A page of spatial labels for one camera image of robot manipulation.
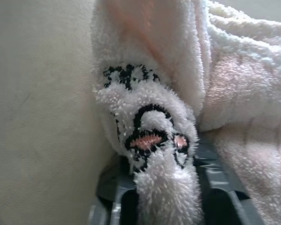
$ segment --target pink embroidered nose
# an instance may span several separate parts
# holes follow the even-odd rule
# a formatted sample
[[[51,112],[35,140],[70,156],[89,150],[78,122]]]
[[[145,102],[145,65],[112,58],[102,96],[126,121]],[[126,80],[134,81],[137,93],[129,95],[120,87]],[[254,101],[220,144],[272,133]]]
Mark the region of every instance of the pink embroidered nose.
[[[187,146],[186,138],[183,136],[176,136],[174,138],[174,141],[175,141],[176,146],[180,149]]]
[[[159,144],[162,141],[160,136],[156,135],[146,135],[144,137],[139,137],[130,143],[130,147],[138,147],[142,150],[150,150],[152,146]]]

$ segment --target terry cloth fabric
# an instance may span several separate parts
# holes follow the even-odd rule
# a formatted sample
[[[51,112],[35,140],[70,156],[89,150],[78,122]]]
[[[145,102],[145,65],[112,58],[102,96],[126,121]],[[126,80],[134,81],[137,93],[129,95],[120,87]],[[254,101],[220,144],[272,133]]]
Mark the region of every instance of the terry cloth fabric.
[[[94,92],[135,173],[139,224],[202,223],[197,131],[281,225],[281,23],[204,0],[97,0]]]

